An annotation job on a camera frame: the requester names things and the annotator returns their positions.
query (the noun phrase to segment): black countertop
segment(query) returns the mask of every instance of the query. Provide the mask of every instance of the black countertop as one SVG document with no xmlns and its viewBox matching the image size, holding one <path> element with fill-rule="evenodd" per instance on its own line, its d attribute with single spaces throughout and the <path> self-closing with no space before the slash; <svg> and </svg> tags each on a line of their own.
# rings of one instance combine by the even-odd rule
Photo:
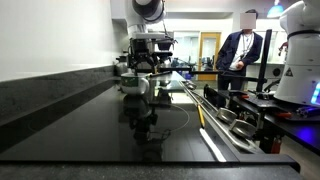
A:
<svg viewBox="0 0 320 180">
<path fill-rule="evenodd" d="M 185 166 L 128 166 L 128 165 L 0 165 L 2 180 L 66 179 L 66 180 L 179 180 L 179 179 L 302 179 L 287 166 L 233 166 L 233 167 L 185 167 Z"/>
<path fill-rule="evenodd" d="M 162 83 L 167 83 L 172 79 L 181 80 L 181 77 L 174 73 L 172 76 L 155 78 L 153 82 L 161 80 Z M 130 101 L 130 98 L 126 101 L 126 95 L 118 91 L 117 83 L 118 81 L 110 80 L 98 84 L 54 105 L 2 125 L 0 127 L 1 179 L 16 179 L 23 174 L 27 174 L 25 179 L 43 179 L 43 177 L 212 179 L 213 176 L 224 179 L 235 177 L 270 179 L 276 176 L 277 179 L 288 177 L 299 179 L 297 172 L 286 165 L 269 163 L 269 165 L 253 166 L 252 163 L 251 165 L 239 163 L 213 129 L 208 128 L 209 136 L 223 149 L 223 154 L 228 161 L 234 162 L 233 164 L 217 163 L 199 136 L 200 126 L 196 107 L 183 93 L 181 87 L 165 88 L 176 92 L 177 95 L 173 96 L 172 101 L 177 104 L 176 107 L 171 106 L 168 109 L 168 106 L 157 104 L 159 99 L 154 102 L 147 98 L 148 102 L 153 104 L 148 107 L 151 111 L 147 110 L 147 107 L 138 108 L 136 112 L 129 111 L 128 116 L 123 112 L 134 109 L 132 107 L 137 104 L 137 101 L 135 98 L 134 101 Z M 185 112 L 179 110 L 179 107 L 189 114 L 188 123 L 185 122 L 187 121 Z M 135 112 L 138 116 L 147 114 L 148 118 L 143 117 L 143 119 L 150 120 L 153 111 L 161 112 L 157 114 L 159 116 L 157 123 L 154 126 L 148 123 L 146 126 L 146 123 L 143 123 L 142 130 L 147 129 L 149 134 L 157 132 L 158 134 L 155 133 L 155 136 L 152 136 L 157 142 L 146 144 L 145 138 L 150 136 L 141 133 L 145 132 L 141 129 L 137 131 L 139 129 L 137 127 L 140 127 L 137 122 L 133 123 L 135 127 L 130 127 L 130 112 Z M 166 138 L 167 129 L 172 131 L 169 138 Z M 138 156 L 141 154 L 141 147 L 139 147 L 141 144 L 148 150 L 147 152 L 151 152 L 147 153 L 147 160 L 151 159 L 152 162 L 160 160 L 167 163 L 126 164 L 125 162 L 143 160 Z M 154 160 L 155 157 L 160 157 L 159 152 L 162 153 L 162 156 L 160 155 L 162 159 Z"/>
<path fill-rule="evenodd" d="M 230 98 L 229 91 L 217 91 L 225 98 Z M 233 101 L 245 107 L 252 113 L 258 113 L 258 108 L 246 100 L 241 100 L 237 97 Z M 301 122 L 289 121 L 283 118 L 277 118 L 271 114 L 266 114 L 265 120 L 271 122 L 277 128 L 282 130 L 285 135 L 300 143 L 304 147 L 310 149 L 312 152 L 320 155 L 320 121 L 319 122 Z"/>
</svg>

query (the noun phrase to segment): dark suit jacket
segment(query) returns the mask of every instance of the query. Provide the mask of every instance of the dark suit jacket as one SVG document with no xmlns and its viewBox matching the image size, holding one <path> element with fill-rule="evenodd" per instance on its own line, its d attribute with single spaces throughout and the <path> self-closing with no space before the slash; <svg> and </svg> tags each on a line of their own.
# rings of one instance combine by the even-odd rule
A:
<svg viewBox="0 0 320 180">
<path fill-rule="evenodd" d="M 244 63 L 244 67 L 239 71 L 240 74 L 246 75 L 246 67 L 247 65 L 257 61 L 260 58 L 261 46 L 263 38 L 254 33 L 254 39 L 252 48 L 248 52 L 248 54 L 242 59 Z M 224 42 L 222 48 L 219 51 L 216 68 L 218 70 L 229 71 L 229 67 L 233 61 L 233 58 L 237 52 L 238 44 L 240 40 L 240 35 L 242 31 L 232 33 L 228 36 L 227 40 Z"/>
</svg>

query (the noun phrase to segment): white panel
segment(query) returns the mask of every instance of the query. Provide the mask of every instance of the white panel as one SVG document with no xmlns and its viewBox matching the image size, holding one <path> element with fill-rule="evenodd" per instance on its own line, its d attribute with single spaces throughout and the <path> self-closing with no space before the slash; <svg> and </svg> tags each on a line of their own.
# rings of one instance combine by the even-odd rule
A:
<svg viewBox="0 0 320 180">
<path fill-rule="evenodd" d="M 110 65 L 119 49 L 109 0 L 0 1 L 0 24 L 0 81 Z"/>
</svg>

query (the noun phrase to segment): blue light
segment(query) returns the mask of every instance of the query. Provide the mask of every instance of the blue light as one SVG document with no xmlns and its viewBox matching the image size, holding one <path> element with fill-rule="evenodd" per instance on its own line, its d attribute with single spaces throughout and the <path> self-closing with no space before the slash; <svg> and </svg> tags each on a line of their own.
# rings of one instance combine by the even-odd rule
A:
<svg viewBox="0 0 320 180">
<path fill-rule="evenodd" d="M 315 131 L 312 128 L 302 128 L 298 131 L 299 138 L 303 139 L 306 142 L 313 142 L 315 137 Z"/>
<path fill-rule="evenodd" d="M 317 90 L 314 92 L 313 97 L 318 97 L 320 90 Z"/>
<path fill-rule="evenodd" d="M 281 5 L 274 5 L 268 12 L 268 18 L 280 17 L 283 13 L 283 7 Z"/>
<path fill-rule="evenodd" d="M 313 93 L 311 103 L 319 105 L 318 99 L 319 99 L 319 93 L 320 93 L 320 83 L 317 84 L 316 90 Z"/>
</svg>

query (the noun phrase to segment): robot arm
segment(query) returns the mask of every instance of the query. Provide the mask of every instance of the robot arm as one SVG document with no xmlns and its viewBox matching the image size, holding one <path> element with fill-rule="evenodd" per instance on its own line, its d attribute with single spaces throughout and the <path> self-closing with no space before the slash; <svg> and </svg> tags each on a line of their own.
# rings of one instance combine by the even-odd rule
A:
<svg viewBox="0 0 320 180">
<path fill-rule="evenodd" d="M 290 6 L 280 17 L 280 24 L 289 34 L 320 27 L 320 1 L 304 0 Z"/>
<path fill-rule="evenodd" d="M 155 73 L 158 57 L 161 62 L 172 55 L 171 52 L 154 52 L 154 45 L 167 43 L 168 46 L 161 47 L 166 47 L 165 50 L 169 51 L 174 40 L 164 33 L 149 33 L 146 28 L 146 24 L 158 23 L 165 15 L 164 0 L 126 0 L 126 21 L 131 47 L 128 66 L 131 69 L 137 70 L 138 64 L 147 62 L 152 73 Z"/>
<path fill-rule="evenodd" d="M 284 72 L 274 97 L 310 106 L 320 106 L 320 1 L 303 0 L 280 17 L 288 34 Z"/>
<path fill-rule="evenodd" d="M 134 33 L 148 33 L 146 24 L 158 23 L 165 15 L 163 0 L 126 0 L 129 38 Z"/>
</svg>

